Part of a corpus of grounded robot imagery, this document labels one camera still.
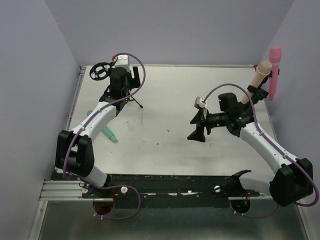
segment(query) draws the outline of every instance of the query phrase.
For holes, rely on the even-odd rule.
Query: purple wall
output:
[[[255,64],[294,0],[45,0],[81,65]]]
[[[282,46],[282,60],[277,93],[267,106],[280,144],[312,161],[320,188],[319,9],[319,0],[295,0],[271,41],[269,48]],[[261,61],[268,59],[269,48]],[[320,226],[320,203],[308,212],[313,225]]]
[[[43,0],[0,7],[0,239],[28,239],[79,67]]]

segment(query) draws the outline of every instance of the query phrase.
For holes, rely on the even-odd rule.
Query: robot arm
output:
[[[57,168],[63,169],[72,139],[76,133],[80,132],[68,156],[66,170],[96,186],[105,185],[108,175],[95,166],[93,142],[105,125],[124,108],[128,101],[126,96],[130,94],[130,90],[141,85],[138,68],[134,66],[133,72],[134,78],[131,75],[127,55],[119,55],[111,63],[101,62],[92,67],[90,77],[95,81],[110,77],[110,85],[100,97],[96,108],[82,123],[71,131],[63,130],[58,135],[55,156]]]
[[[209,135],[213,128],[226,127],[232,135],[251,145],[268,163],[274,173],[274,175],[263,175],[249,170],[242,172],[239,181],[243,189],[271,195],[282,207],[311,195],[313,192],[312,184],[293,163],[286,159],[286,156],[293,159],[312,178],[313,167],[311,162],[306,158],[298,159],[295,155],[286,151],[258,124],[260,130],[262,130],[262,133],[260,133],[254,122],[252,109],[238,102],[236,95],[224,93],[219,95],[218,99],[222,112],[212,114],[206,109],[207,105],[203,103],[203,98],[196,98],[194,106],[198,109],[198,113],[190,122],[196,124],[196,130],[187,139],[205,142],[205,128]],[[265,137],[280,148],[285,155],[282,156]]]

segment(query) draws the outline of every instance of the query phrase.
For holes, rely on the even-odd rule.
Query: beige object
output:
[[[252,79],[251,83],[249,85],[257,88],[259,87],[259,85],[261,84],[262,80],[269,75],[270,71],[272,68],[272,64],[269,61],[263,61],[259,66],[256,67],[256,72],[255,72],[255,76]],[[250,97],[252,97],[253,93],[249,92],[248,90],[246,91]],[[244,95],[242,97],[241,102],[243,104],[246,104],[249,101],[247,95]]]

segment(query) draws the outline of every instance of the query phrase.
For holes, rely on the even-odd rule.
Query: red stain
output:
[[[144,127],[144,112],[143,111],[141,111],[141,122],[140,122],[140,125],[142,126],[142,127]]]

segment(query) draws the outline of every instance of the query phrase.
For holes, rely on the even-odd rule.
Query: pink object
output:
[[[269,100],[273,101],[277,91],[279,63],[282,56],[280,46],[274,46],[270,49],[269,62],[272,63],[272,77],[269,78]]]

